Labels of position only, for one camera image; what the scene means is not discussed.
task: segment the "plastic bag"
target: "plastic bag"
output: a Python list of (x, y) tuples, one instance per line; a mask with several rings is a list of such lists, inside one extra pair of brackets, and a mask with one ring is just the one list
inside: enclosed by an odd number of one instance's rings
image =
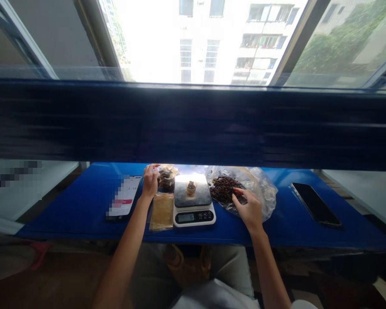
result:
[[(240, 182), (247, 190), (253, 192), (258, 200), (266, 201), (266, 207), (262, 209), (263, 222), (270, 218), (276, 207), (277, 188), (269, 177), (259, 167), (235, 167), (210, 165), (204, 166), (207, 182), (213, 185), (213, 179), (219, 176), (230, 176)], [(227, 211), (239, 215), (234, 203), (219, 204)]]
[(175, 177), (178, 174), (177, 167), (175, 167), (174, 164), (161, 164), (158, 170), (158, 188), (163, 191), (173, 192), (175, 188)]
[(149, 231), (158, 232), (173, 228), (174, 195), (157, 192), (150, 211)]

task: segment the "smartphone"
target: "smartphone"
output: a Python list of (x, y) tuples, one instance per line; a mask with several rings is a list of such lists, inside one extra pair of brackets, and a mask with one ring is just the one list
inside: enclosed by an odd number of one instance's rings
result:
[(313, 219), (322, 224), (341, 226), (339, 219), (311, 186), (297, 182), (291, 186)]
[(106, 212), (107, 220), (121, 221), (128, 217), (141, 182), (142, 176), (130, 176), (128, 179), (123, 179), (109, 211)]

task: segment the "person's right hand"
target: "person's right hand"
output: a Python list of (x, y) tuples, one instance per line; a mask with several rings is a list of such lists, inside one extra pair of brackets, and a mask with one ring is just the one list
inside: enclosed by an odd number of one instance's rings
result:
[(237, 197), (232, 194), (233, 203), (236, 205), (236, 208), (239, 211), (239, 215), (249, 230), (250, 235), (263, 232), (262, 206), (265, 207), (264, 199), (262, 205), (252, 192), (239, 188), (233, 189), (238, 194), (244, 195), (244, 197), (247, 199), (247, 204), (242, 205), (238, 201)]

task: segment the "person's left hand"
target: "person's left hand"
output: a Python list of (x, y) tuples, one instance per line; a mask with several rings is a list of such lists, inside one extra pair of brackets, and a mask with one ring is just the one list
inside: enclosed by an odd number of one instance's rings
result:
[(157, 193), (157, 175), (159, 173), (157, 170), (158, 166), (160, 166), (160, 164), (147, 165), (143, 174), (142, 196), (149, 199), (152, 199)]

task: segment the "apartment building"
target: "apartment building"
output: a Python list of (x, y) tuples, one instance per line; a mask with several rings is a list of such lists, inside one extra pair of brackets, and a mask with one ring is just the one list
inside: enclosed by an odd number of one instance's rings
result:
[(268, 85), (306, 3), (124, 0), (115, 6), (137, 82)]

